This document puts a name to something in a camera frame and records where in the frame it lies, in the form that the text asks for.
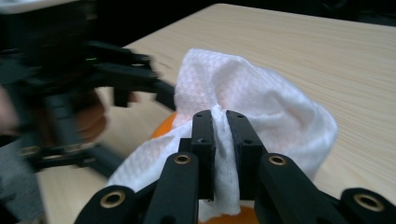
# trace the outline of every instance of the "textured fabric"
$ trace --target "textured fabric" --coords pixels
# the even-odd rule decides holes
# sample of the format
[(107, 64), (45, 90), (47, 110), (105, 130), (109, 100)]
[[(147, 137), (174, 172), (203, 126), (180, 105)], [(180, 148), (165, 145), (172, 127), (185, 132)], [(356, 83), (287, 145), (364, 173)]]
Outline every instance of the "textured fabric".
[(270, 152), (291, 157), (311, 179), (337, 134), (332, 115), (277, 72), (242, 57), (191, 49), (176, 85), (173, 130), (148, 140), (110, 177), (108, 185), (140, 190), (158, 179), (180, 138), (191, 137), (192, 116), (210, 109), (215, 140), (215, 200), (200, 202), (199, 218), (240, 212), (233, 139), (225, 111), (244, 114)]
[(0, 147), (0, 203), (19, 221), (44, 216), (35, 172), (19, 156), (20, 141)]

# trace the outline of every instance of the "dark background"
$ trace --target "dark background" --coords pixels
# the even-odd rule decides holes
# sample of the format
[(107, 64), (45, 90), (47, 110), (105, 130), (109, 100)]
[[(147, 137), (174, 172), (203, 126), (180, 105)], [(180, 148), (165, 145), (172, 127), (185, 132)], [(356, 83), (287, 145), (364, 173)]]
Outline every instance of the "dark background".
[(96, 0), (92, 38), (125, 46), (216, 3), (396, 26), (395, 0)]

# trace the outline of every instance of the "wooden table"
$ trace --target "wooden table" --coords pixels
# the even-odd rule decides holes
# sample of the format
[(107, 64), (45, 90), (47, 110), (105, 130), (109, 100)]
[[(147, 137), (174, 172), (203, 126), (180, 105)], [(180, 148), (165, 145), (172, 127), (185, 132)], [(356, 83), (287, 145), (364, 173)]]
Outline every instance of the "wooden table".
[[(127, 48), (154, 57), (154, 68), (175, 83), (191, 48), (239, 55), (275, 69), (335, 117), (339, 134), (315, 184), (339, 198), (363, 187), (396, 203), (396, 29), (269, 10), (214, 5), (135, 41)], [(141, 103), (116, 108), (109, 89), (109, 127), (99, 141), (125, 156), (171, 114), (139, 94)], [(86, 168), (38, 173), (49, 223), (73, 223), (106, 180)]]

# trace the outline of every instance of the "white wipe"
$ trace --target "white wipe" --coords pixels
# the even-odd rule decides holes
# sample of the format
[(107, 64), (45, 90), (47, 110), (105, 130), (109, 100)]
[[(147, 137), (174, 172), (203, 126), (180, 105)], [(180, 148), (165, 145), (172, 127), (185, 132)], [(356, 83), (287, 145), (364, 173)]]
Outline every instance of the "white wipe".
[(332, 115), (277, 72), (242, 57), (191, 49), (180, 67), (173, 130), (148, 140), (110, 177), (108, 185), (139, 191), (160, 177), (166, 158), (177, 152), (180, 138), (191, 137), (192, 116), (210, 109), (215, 140), (215, 200), (200, 202), (199, 218), (240, 212), (233, 139), (226, 110), (244, 114), (269, 152), (292, 158), (315, 176), (337, 135)]

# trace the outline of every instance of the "table surface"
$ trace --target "table surface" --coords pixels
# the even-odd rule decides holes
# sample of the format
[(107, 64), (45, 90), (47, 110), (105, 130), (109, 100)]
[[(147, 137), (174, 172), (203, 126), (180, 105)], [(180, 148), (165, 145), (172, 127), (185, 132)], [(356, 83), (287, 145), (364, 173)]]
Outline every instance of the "table surface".
[[(343, 189), (371, 189), (396, 203), (396, 29), (270, 10), (213, 5), (126, 48), (153, 57), (161, 79), (176, 83), (191, 48), (239, 55), (275, 69), (335, 117), (339, 134), (314, 183), (339, 198)], [(129, 155), (172, 111), (140, 92), (118, 108), (98, 89), (108, 129), (99, 141)], [(37, 173), (49, 223), (73, 223), (106, 179), (89, 168)]]

